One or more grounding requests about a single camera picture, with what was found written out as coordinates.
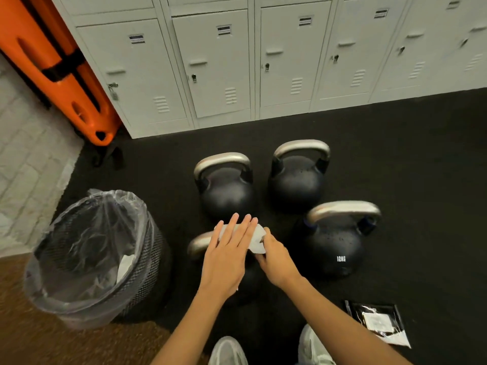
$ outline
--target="hand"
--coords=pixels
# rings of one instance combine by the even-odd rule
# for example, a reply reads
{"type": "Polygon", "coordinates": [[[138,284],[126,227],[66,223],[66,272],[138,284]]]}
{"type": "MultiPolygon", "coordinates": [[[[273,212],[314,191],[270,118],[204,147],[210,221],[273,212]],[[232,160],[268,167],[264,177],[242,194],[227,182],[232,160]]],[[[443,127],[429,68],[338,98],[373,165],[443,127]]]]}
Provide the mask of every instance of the hand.
{"type": "Polygon", "coordinates": [[[256,217],[252,219],[248,214],[233,233],[238,218],[238,214],[232,216],[219,242],[223,221],[216,225],[204,254],[198,291],[209,292],[213,297],[222,300],[222,304],[235,293],[245,274],[247,249],[258,223],[256,217]]]}
{"type": "Polygon", "coordinates": [[[255,258],[271,283],[286,291],[286,287],[300,279],[301,274],[289,256],[287,248],[274,238],[268,227],[264,229],[267,233],[264,237],[265,256],[256,254],[255,258]]]}

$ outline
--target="person's right arm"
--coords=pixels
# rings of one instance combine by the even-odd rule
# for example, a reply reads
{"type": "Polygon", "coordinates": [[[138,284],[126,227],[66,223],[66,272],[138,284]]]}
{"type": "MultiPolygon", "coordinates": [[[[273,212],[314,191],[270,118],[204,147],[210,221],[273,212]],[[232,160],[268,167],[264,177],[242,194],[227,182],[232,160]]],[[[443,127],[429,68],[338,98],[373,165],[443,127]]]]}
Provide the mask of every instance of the person's right arm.
{"type": "Polygon", "coordinates": [[[301,276],[289,252],[265,228],[265,256],[256,255],[272,284],[293,301],[333,360],[340,365],[410,364],[301,276]]]}

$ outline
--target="black rubber floor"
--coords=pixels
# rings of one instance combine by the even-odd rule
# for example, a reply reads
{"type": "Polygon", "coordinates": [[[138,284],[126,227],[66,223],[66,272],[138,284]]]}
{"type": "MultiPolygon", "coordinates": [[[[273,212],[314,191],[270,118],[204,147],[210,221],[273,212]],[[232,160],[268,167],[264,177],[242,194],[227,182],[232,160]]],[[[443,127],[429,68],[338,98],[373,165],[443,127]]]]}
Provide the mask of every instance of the black rubber floor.
{"type": "MultiPolygon", "coordinates": [[[[199,279],[186,246],[212,228],[200,210],[194,165],[221,152],[246,154],[262,199],[260,223],[283,239],[298,216],[266,203],[272,153],[289,140],[324,140],[332,158],[323,201],[374,202],[383,221],[365,240],[367,256],[354,275],[315,286],[340,306],[344,299],[397,304],[412,346],[398,350],[414,363],[484,363],[486,112],[483,89],[126,140],[119,171],[110,161],[93,168],[85,147],[58,211],[92,187],[133,191],[147,203],[174,252],[174,287],[155,318],[173,330],[199,279]]],[[[222,310],[205,350],[231,335],[251,365],[293,364],[304,324],[287,297],[266,285],[257,301],[222,310]]]]}

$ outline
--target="locker handle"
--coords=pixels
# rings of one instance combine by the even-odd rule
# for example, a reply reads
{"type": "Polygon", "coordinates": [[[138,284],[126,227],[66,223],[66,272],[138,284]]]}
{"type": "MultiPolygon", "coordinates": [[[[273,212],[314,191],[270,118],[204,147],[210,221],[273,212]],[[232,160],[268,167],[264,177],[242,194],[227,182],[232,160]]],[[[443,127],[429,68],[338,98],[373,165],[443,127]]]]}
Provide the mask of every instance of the locker handle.
{"type": "Polygon", "coordinates": [[[271,50],[271,49],[270,50],[265,50],[265,54],[266,55],[278,55],[278,54],[283,53],[283,52],[284,52],[284,50],[282,48],[275,49],[275,50],[271,50]]]}
{"type": "Polygon", "coordinates": [[[208,61],[203,60],[203,59],[200,59],[200,60],[191,60],[191,61],[189,62],[189,65],[191,65],[191,66],[195,66],[195,65],[204,65],[204,64],[208,64],[208,61]]]}
{"type": "Polygon", "coordinates": [[[486,30],[487,26],[478,26],[478,27],[473,27],[470,31],[471,32],[480,32],[481,30],[486,30]]]}
{"type": "Polygon", "coordinates": [[[410,33],[406,36],[406,38],[418,38],[424,36],[424,32],[419,32],[419,33],[410,33]]]}
{"type": "Polygon", "coordinates": [[[350,42],[338,42],[338,47],[347,47],[347,46],[353,46],[356,42],[350,41],[350,42]]]}
{"type": "Polygon", "coordinates": [[[120,73],[126,73],[125,69],[122,67],[119,67],[119,68],[107,70],[108,75],[120,74],[120,73]]]}

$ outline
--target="silver metal handle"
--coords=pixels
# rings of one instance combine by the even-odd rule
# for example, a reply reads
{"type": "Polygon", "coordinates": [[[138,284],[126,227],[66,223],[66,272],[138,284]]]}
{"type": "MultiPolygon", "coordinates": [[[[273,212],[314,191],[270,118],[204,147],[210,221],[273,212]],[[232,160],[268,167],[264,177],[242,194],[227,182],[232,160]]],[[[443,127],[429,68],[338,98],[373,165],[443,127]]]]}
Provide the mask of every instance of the silver metal handle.
{"type": "Polygon", "coordinates": [[[481,30],[486,30],[487,26],[478,26],[478,27],[473,27],[470,31],[471,32],[480,32],[481,30]]]}
{"type": "Polygon", "coordinates": [[[312,208],[306,215],[310,224],[315,224],[326,217],[338,215],[362,215],[374,216],[380,219],[379,208],[371,202],[366,201],[335,201],[326,202],[312,208]]]}
{"type": "Polygon", "coordinates": [[[355,41],[338,42],[338,47],[353,46],[355,43],[356,43],[355,41]]]}
{"type": "Polygon", "coordinates": [[[204,65],[204,64],[208,64],[208,61],[203,60],[203,59],[199,59],[199,60],[191,60],[191,61],[189,62],[189,65],[190,65],[190,66],[195,66],[195,65],[204,65]]]}
{"type": "Polygon", "coordinates": [[[192,258],[198,258],[206,251],[211,241],[213,232],[200,234],[187,245],[187,254],[192,258]]]}
{"type": "Polygon", "coordinates": [[[201,173],[210,166],[225,164],[227,162],[237,162],[250,170],[250,160],[247,158],[247,156],[241,154],[240,152],[225,152],[223,154],[208,156],[196,164],[193,171],[194,178],[198,180],[201,173]]]}
{"type": "Polygon", "coordinates": [[[280,158],[284,154],[295,150],[317,150],[323,154],[325,160],[329,160],[331,156],[330,147],[321,140],[292,140],[283,143],[274,151],[274,157],[280,158]]]}
{"type": "Polygon", "coordinates": [[[424,32],[418,32],[418,33],[410,33],[406,36],[406,38],[418,38],[424,36],[424,32]]]}
{"type": "Polygon", "coordinates": [[[119,68],[114,68],[114,69],[109,69],[106,71],[108,75],[113,75],[113,74],[121,74],[121,73],[126,73],[127,71],[125,68],[119,67],[119,68]]]}
{"type": "Polygon", "coordinates": [[[266,55],[278,55],[278,54],[283,53],[283,52],[284,52],[284,50],[282,48],[265,50],[266,55]]]}

